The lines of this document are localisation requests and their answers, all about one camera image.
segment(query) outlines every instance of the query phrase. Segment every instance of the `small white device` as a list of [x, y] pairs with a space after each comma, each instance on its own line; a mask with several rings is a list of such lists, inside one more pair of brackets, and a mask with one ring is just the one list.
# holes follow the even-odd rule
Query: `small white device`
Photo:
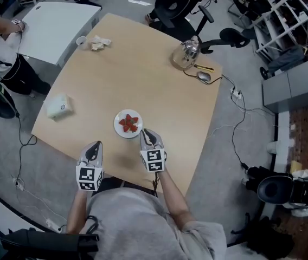
[[60, 118], [73, 112], [70, 98], [66, 94], [59, 94], [45, 101], [47, 117], [50, 119]]

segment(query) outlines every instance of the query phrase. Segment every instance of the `chair armrest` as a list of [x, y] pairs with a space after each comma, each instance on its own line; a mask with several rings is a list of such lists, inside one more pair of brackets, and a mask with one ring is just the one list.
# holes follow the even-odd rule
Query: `chair armrest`
[[157, 8], [157, 9], [155, 9], [155, 13], [157, 14], [159, 20], [163, 23], [163, 25], [166, 28], [172, 29], [172, 28], [175, 27], [174, 24], [172, 23], [172, 21], [165, 14], [164, 10], [162, 10], [161, 8]]
[[212, 15], [210, 15], [209, 11], [204, 6], [199, 5], [198, 8], [202, 11], [203, 15], [207, 18], [209, 23], [214, 22]]

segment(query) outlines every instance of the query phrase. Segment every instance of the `white shelf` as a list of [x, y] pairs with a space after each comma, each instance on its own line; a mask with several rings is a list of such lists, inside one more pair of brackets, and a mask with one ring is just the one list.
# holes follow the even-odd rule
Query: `white shelf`
[[[265, 48], [270, 48], [270, 50], [274, 50], [273, 48], [273, 44], [277, 44], [280, 48], [285, 49], [284, 43], [281, 40], [285, 35], [289, 35], [290, 39], [293, 41], [294, 44], [297, 44], [297, 41], [293, 35], [293, 30], [295, 30], [297, 27], [301, 26], [303, 27], [303, 29], [305, 30], [306, 34], [307, 34], [307, 38], [308, 38], [308, 31], [306, 30], [306, 28], [303, 26], [304, 23], [306, 23], [308, 21], [308, 15], [307, 15], [307, 19], [305, 20], [300, 20], [300, 18], [297, 16], [297, 14], [294, 12], [294, 10], [290, 7], [290, 5], [288, 4], [289, 0], [280, 0], [279, 2], [272, 2], [274, 0], [267, 0], [269, 5], [271, 6], [271, 10], [268, 12], [263, 13], [258, 19], [256, 19], [255, 21], [253, 21], [253, 24], [251, 26], [248, 27], [248, 29], [250, 28], [255, 28], [256, 25], [261, 22], [264, 21], [269, 34], [271, 36], [271, 40], [269, 42], [267, 42], [265, 45], [263, 45], [262, 47], [259, 46], [259, 49], [256, 51], [257, 53], [261, 52], [262, 50], [264, 50]], [[300, 4], [302, 4], [304, 11], [308, 12], [308, 6], [302, 1], [302, 0], [298, 0]], [[282, 15], [279, 12], [279, 8], [280, 7], [288, 7], [291, 14], [293, 15], [293, 17], [296, 19], [297, 23], [294, 24], [293, 26], [289, 27]], [[282, 25], [284, 32], [282, 32], [281, 34], [278, 34], [278, 31], [275, 29], [272, 21], [270, 20], [271, 18], [271, 13], [275, 13], [280, 21], [280, 24]]]
[[[269, 35], [271, 36], [271, 39], [272, 40], [276, 39], [278, 37], [278, 33], [277, 33], [277, 31], [274, 27], [273, 21], [270, 20], [270, 19], [269, 20], [265, 19], [264, 21], [265, 21], [265, 24], [267, 26]], [[282, 50], [285, 49], [284, 42], [281, 38], [276, 40], [276, 44], [280, 47], [280, 49], [282, 49]]]

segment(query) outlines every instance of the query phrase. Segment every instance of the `chair wheel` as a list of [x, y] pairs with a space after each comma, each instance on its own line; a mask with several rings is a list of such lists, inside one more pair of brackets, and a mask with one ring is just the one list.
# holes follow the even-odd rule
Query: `chair wheel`
[[268, 79], [267, 70], [265, 68], [261, 67], [260, 73], [261, 73], [262, 78], [264, 78], [264, 80]]

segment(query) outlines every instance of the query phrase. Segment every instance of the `white plate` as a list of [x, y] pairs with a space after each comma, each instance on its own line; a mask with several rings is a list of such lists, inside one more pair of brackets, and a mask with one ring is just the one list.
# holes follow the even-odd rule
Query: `white plate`
[[[123, 126], [119, 124], [119, 121], [126, 118], [127, 114], [131, 115], [132, 118], [138, 118], [138, 121], [135, 124], [138, 128], [136, 132], [131, 132], [130, 130], [127, 132], [124, 132]], [[139, 115], [139, 113], [137, 113], [135, 110], [131, 110], [131, 109], [122, 110], [114, 118], [114, 129], [118, 133], [118, 135], [123, 138], [130, 139], [130, 138], [136, 137], [139, 134], [139, 132], [142, 130], [142, 128], [143, 128], [143, 120], [141, 116]]]

